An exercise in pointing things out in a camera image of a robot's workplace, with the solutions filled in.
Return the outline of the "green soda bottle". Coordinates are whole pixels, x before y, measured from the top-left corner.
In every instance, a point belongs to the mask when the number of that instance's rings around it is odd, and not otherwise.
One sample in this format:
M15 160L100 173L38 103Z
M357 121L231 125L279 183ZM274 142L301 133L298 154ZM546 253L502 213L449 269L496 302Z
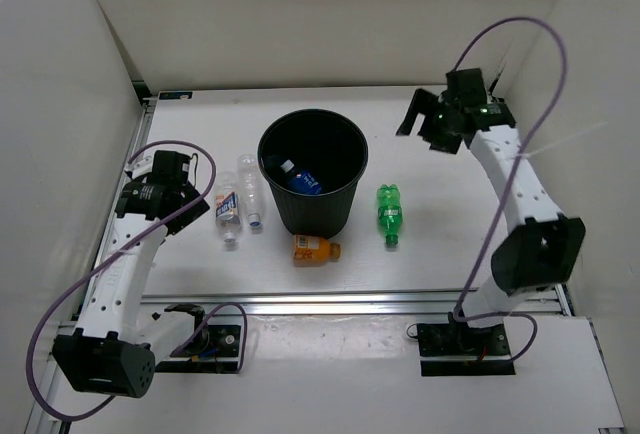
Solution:
M401 195L396 184L382 184L376 193L379 230L388 248L396 248L403 224Z

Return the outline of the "clear bottle blue label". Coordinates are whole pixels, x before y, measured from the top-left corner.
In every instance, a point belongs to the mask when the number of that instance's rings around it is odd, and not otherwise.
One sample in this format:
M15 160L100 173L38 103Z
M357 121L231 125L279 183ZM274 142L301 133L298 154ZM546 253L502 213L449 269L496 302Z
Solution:
M308 171L300 168L291 160L285 160L280 169L283 172L287 187L302 195L319 195L323 193L323 188L319 181Z

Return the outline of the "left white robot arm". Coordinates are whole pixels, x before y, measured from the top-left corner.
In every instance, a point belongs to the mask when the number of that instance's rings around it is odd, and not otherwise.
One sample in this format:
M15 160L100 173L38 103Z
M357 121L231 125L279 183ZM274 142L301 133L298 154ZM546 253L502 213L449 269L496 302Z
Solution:
M158 150L134 164L115 206L109 252L74 332L56 337L52 354L77 392L140 398L164 359L206 349L205 311L174 304L137 325L143 291L161 244L209 206L189 181L191 159Z

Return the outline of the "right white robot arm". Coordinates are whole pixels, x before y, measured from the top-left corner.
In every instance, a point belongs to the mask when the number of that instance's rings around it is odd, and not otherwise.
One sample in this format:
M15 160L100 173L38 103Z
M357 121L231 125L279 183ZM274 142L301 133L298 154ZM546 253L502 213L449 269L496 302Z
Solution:
M484 328L502 323L537 292L566 282L575 265L586 228L566 216L520 153L516 121L507 105L490 97L478 68L447 74L447 88L434 94L414 92L398 135L411 133L419 115L419 136L435 151L455 154L466 146L483 167L502 208L507 237L491 256L491 276L464 295L449 341L470 354L486 338Z

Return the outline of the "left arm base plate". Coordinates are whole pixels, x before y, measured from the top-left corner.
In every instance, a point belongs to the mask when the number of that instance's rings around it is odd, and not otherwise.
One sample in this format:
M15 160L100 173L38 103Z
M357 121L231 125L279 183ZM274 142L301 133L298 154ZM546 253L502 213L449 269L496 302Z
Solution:
M157 373L235 374L244 329L241 325L210 324L206 347L195 354L171 357L156 366Z

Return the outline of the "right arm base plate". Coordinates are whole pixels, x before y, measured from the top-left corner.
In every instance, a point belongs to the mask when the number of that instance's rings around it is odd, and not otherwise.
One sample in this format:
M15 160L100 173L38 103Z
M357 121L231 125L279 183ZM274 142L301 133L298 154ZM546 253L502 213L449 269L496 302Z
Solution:
M476 329L450 319L446 324L411 324L406 335L418 343L422 377L515 374L503 324Z

